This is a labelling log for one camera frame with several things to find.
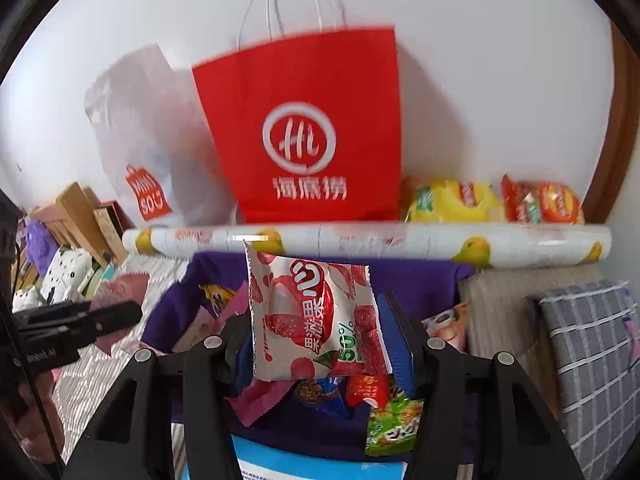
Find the white circle logo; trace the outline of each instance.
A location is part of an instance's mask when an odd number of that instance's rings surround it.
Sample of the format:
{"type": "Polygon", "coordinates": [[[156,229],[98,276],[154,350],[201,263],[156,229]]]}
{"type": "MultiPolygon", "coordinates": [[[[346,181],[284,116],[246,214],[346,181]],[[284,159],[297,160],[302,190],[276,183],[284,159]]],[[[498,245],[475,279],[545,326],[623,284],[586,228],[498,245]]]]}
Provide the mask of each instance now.
{"type": "Polygon", "coordinates": [[[335,130],[329,117],[308,103],[284,103],[267,115],[262,143],[271,160],[300,175],[324,170],[334,158],[335,130]]]}

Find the wooden trim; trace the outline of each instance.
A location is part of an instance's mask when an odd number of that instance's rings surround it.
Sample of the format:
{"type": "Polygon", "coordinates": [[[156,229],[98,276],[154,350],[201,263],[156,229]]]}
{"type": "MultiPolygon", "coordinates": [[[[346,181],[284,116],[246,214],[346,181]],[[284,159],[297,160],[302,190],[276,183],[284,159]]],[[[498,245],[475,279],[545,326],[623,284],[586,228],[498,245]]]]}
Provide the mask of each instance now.
{"type": "Polygon", "coordinates": [[[640,117],[640,60],[611,23],[614,87],[609,125],[600,159],[582,209],[590,224],[603,224],[616,203],[638,133],[640,117]]]}

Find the gray plaid cushion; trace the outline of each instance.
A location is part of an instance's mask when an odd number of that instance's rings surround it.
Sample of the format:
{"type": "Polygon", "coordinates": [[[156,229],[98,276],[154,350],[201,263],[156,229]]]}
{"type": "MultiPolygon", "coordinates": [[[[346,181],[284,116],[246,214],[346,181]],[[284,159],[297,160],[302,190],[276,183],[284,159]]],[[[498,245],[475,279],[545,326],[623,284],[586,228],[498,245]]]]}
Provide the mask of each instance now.
{"type": "Polygon", "coordinates": [[[640,430],[637,305],[602,280],[536,298],[554,346],[564,433],[587,480],[606,478],[640,430]]]}

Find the purple object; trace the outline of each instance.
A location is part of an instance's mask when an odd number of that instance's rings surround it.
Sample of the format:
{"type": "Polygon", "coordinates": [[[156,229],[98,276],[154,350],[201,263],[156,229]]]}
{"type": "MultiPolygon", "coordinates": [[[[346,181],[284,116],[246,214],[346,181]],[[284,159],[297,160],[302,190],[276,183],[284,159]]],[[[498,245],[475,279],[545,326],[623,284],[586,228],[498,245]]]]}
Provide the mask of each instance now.
{"type": "Polygon", "coordinates": [[[27,224],[27,260],[44,276],[58,250],[58,243],[51,233],[37,220],[27,224]]]}
{"type": "MultiPolygon", "coordinates": [[[[458,303],[456,283],[474,273],[469,264],[431,260],[391,260],[332,258],[332,263],[368,265],[376,297],[392,290],[405,312],[417,319],[439,314],[458,303]]],[[[222,285],[238,290],[248,279],[244,254],[197,253],[184,275],[158,302],[149,317],[142,341],[163,352],[170,352],[187,329],[200,306],[203,293],[199,285],[222,285]]],[[[465,437],[460,463],[473,462],[478,441],[476,400],[467,396],[465,437]]],[[[364,454],[369,406],[361,403],[353,417],[328,417],[303,406],[289,393],[250,427],[244,427],[225,403],[225,415],[233,434],[285,451],[354,462],[400,462],[407,454],[369,457],[364,454]]],[[[173,403],[174,422],[182,421],[182,406],[173,403]]]]}

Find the lychee gummy package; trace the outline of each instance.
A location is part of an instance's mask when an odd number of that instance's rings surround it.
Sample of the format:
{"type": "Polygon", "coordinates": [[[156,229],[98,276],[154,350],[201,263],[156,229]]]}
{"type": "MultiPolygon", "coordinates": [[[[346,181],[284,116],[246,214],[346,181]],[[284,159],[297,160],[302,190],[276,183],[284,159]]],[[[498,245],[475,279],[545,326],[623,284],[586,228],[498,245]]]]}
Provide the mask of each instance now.
{"type": "Polygon", "coordinates": [[[254,376],[387,375],[369,269],[275,256],[246,244],[254,376]]]}

